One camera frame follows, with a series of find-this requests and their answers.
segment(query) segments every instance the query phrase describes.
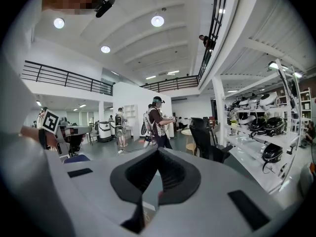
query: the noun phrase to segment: round table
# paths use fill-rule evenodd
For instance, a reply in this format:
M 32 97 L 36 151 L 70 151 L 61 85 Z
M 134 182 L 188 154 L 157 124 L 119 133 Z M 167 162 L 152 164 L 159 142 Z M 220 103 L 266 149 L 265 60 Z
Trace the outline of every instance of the round table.
M 181 131 L 181 133 L 184 134 L 184 135 L 187 135 L 187 136 L 192 136 L 192 133 L 191 133 L 191 130 L 190 130 L 190 129 L 184 129 L 184 130 Z M 194 154 L 194 151 L 195 151 L 195 149 L 196 149 L 196 144 L 195 144 L 195 142 L 194 142 L 193 137 L 192 137 L 192 141 L 193 141 L 192 143 L 188 143 L 188 137 L 187 137 L 186 151 L 187 151 L 187 150 L 191 150 L 191 151 L 192 151 L 192 154 L 195 155 L 195 154 Z

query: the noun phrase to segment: black railing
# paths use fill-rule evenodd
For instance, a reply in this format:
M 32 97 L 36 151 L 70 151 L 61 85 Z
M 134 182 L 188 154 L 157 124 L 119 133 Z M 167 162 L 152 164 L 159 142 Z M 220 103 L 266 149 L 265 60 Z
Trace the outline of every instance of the black railing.
M 156 92 L 163 92 L 167 90 L 176 90 L 190 87 L 197 87 L 199 83 L 198 76 L 181 77 L 169 79 L 165 81 L 154 82 L 141 86 L 144 89 L 150 89 Z
M 21 78 L 113 95 L 113 86 L 110 84 L 32 61 L 25 61 Z
M 225 6 L 226 0 L 214 0 L 213 13 L 212 13 L 212 21 L 211 27 L 209 29 L 208 42 L 205 47 L 205 52 L 202 60 L 201 67 L 198 72 L 198 78 L 201 80 L 206 66 L 212 56 L 212 52 L 216 45 L 216 41 L 218 38 L 219 29 L 222 26 L 222 20 L 225 14 Z

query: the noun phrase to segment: fluorescent light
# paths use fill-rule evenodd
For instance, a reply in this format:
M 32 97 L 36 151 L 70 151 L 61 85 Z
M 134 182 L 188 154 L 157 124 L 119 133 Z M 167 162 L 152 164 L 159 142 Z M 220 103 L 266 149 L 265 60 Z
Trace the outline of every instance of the fluorescent light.
M 62 18 L 56 18 L 54 20 L 54 26 L 57 28 L 57 29 L 62 29 L 65 25 L 65 21 L 62 19 Z
M 105 45 L 105 46 L 101 47 L 101 51 L 103 53 L 109 53 L 111 51 L 111 49 L 107 45 Z
M 155 27 L 160 27 L 164 24 L 164 19 L 161 16 L 155 16 L 152 18 L 152 25 Z
M 179 72 L 179 70 L 177 70 L 177 71 L 173 71 L 173 72 L 168 72 L 168 75 L 169 75 L 169 74 L 178 73 L 178 72 Z
M 273 68 L 273 69 L 278 69 L 277 64 L 276 64 L 275 62 L 273 62 L 273 61 L 269 63 L 269 67 L 270 67 L 270 68 Z M 286 69 L 288 69 L 288 67 L 286 67 L 286 66 L 284 66 L 284 65 L 282 65 L 282 67 L 284 68 L 283 71 L 285 71 Z
M 301 75 L 300 73 L 297 73 L 297 72 L 295 72 L 294 75 L 295 75 L 297 78 L 301 78 L 301 77 L 302 77 L 302 75 Z

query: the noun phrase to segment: office chair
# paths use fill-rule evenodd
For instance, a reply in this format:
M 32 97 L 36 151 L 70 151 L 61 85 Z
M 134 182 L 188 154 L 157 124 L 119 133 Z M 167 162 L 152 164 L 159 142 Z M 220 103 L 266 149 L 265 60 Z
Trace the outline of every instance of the office chair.
M 200 157 L 223 163 L 231 154 L 228 152 L 232 146 L 218 149 L 211 145 L 209 125 L 207 120 L 201 118 L 191 118 L 190 131 L 193 139 L 200 151 Z

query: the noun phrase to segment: round ceiling light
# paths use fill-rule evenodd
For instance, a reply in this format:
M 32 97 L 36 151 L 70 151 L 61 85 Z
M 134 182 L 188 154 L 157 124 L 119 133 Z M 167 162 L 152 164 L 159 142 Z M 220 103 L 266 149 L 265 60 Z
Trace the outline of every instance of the round ceiling light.
M 56 18 L 54 20 L 54 26 L 57 28 L 57 29 L 62 29 L 65 25 L 65 21 L 62 19 L 62 18 Z
M 111 49 L 107 45 L 105 45 L 105 46 L 101 47 L 101 51 L 104 53 L 109 53 L 111 51 Z
M 163 17 L 160 16 L 155 16 L 152 18 L 152 25 L 155 27 L 162 26 L 164 24 L 164 19 Z

